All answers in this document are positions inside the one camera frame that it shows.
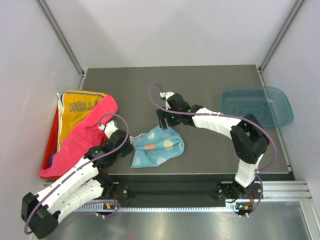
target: yellow shirt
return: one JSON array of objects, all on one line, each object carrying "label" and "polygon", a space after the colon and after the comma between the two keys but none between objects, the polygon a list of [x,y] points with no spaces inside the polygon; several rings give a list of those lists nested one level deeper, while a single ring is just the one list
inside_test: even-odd
[{"label": "yellow shirt", "polygon": [[57,152],[61,144],[69,136],[70,131],[106,96],[105,93],[69,90],[64,94],[58,94],[59,130]]}]

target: gray floor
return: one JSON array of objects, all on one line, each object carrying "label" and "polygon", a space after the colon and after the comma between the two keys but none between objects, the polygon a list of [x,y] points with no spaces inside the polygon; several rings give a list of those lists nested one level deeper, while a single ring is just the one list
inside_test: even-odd
[{"label": "gray floor", "polygon": [[[254,65],[229,66],[166,66],[89,69],[83,90],[103,92],[114,97],[118,104],[118,114],[123,116],[130,127],[130,134],[137,136],[147,133],[159,124],[156,110],[148,98],[148,86],[153,82],[162,84],[165,91],[180,93],[192,106],[202,105],[219,111],[220,92],[227,87],[261,86]],[[161,105],[159,89],[152,95]],[[125,129],[117,120],[118,126]],[[225,174],[235,173],[239,159],[232,141],[218,133],[206,129],[179,125],[174,128],[183,138],[184,153],[170,159],[158,167],[130,168],[133,153],[121,158],[108,169],[109,174]],[[275,129],[268,129],[275,140],[279,154],[276,163],[268,173],[287,173],[280,141]],[[267,165],[273,156],[270,146],[260,167]]]},{"label": "gray floor", "polygon": [[262,202],[249,218],[233,212],[120,212],[103,220],[72,213],[46,240],[311,240],[298,202]]}]

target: dark gray platform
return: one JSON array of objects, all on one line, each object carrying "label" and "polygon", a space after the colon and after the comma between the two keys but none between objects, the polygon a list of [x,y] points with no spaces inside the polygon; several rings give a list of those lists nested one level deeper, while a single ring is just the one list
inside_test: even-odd
[{"label": "dark gray platform", "polygon": [[[137,136],[147,133],[159,124],[157,108],[149,101],[148,86],[161,83],[164,91],[180,93],[190,105],[202,105],[218,112],[220,92],[227,87],[261,86],[254,65],[227,66],[164,66],[89,69],[83,90],[103,92],[114,97],[118,114],[123,116],[130,127],[130,134]],[[160,105],[159,89],[153,97]],[[118,127],[125,129],[119,119]],[[233,143],[218,133],[179,125],[174,128],[183,138],[184,153],[158,167],[131,169],[133,153],[120,158],[108,169],[110,174],[226,174],[235,173],[239,159]],[[288,173],[288,167],[275,129],[268,129],[278,146],[276,163],[268,173]],[[270,146],[260,167],[267,165],[273,156]]]}]

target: pink towel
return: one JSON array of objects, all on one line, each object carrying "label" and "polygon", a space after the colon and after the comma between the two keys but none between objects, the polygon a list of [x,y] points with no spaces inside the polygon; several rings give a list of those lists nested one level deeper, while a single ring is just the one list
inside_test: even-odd
[{"label": "pink towel", "polygon": [[[88,114],[88,116],[71,130],[69,136],[63,140],[61,149],[53,156],[52,166],[41,169],[42,178],[62,176],[68,172],[80,158],[93,146],[98,146],[104,137],[99,130],[99,119],[103,114],[115,114],[118,105],[110,95],[105,96]],[[112,116],[106,116],[101,121],[106,124]]]}]

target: white wall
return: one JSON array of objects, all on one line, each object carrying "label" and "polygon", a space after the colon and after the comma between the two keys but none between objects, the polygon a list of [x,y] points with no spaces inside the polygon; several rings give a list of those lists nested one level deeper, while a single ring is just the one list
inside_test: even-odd
[{"label": "white wall", "polygon": [[267,84],[285,92],[294,120],[283,128],[300,180],[306,180],[320,212],[320,1],[308,0],[264,72]]},{"label": "white wall", "polygon": [[35,0],[1,1],[0,32],[0,238],[24,240],[22,197],[43,188],[56,92],[77,88],[80,76]]},{"label": "white wall", "polygon": [[262,63],[296,0],[46,0],[83,68]]}]

